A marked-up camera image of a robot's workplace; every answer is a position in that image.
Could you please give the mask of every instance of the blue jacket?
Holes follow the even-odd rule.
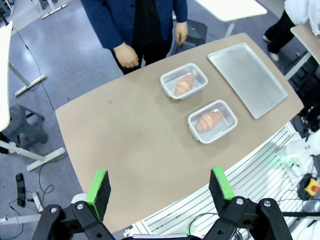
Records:
[[[172,35],[172,11],[178,23],[187,20],[187,0],[154,0],[164,40]],[[123,42],[132,46],[136,0],[81,0],[102,47],[110,49]]]

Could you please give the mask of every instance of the hand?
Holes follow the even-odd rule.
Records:
[[[187,22],[178,22],[175,27],[176,43],[181,46],[184,44],[188,35]]]
[[[139,58],[136,54],[136,51],[125,42],[120,46],[115,47],[113,50],[116,59],[122,67],[129,69],[133,68],[134,66],[139,66]]]

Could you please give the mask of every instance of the gray plastic stool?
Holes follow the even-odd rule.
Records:
[[[171,56],[206,43],[208,27],[201,22],[189,19],[186,23],[188,27],[188,35],[185,40],[186,43],[184,44],[186,46],[179,47],[177,42],[175,42]]]
[[[38,129],[27,122],[27,119],[33,115],[36,115],[37,117]],[[44,116],[31,111],[24,106],[16,104],[10,107],[10,123],[3,131],[3,134],[21,148],[27,148],[37,142],[45,144],[47,142],[48,135],[45,134],[43,130],[42,121],[44,119]],[[20,134],[25,134],[28,137],[32,137],[34,140],[21,145]]]

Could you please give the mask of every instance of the plastic container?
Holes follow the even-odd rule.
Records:
[[[217,111],[223,112],[224,117],[222,118],[222,120],[209,131],[202,133],[197,132],[196,123],[201,115],[207,112]],[[191,132],[194,139],[200,141],[203,144],[210,144],[234,129],[238,124],[238,119],[225,101],[217,100],[192,113],[188,118],[188,123],[189,131]]]
[[[180,96],[175,95],[177,82],[188,74],[192,74],[194,77],[193,87],[190,91]],[[188,63],[162,75],[160,82],[163,91],[168,97],[173,99],[186,99],[203,89],[205,85],[207,85],[208,79],[197,65]]]

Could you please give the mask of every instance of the metal tray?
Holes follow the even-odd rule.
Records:
[[[255,119],[288,96],[276,77],[245,43],[210,53],[208,58]]]

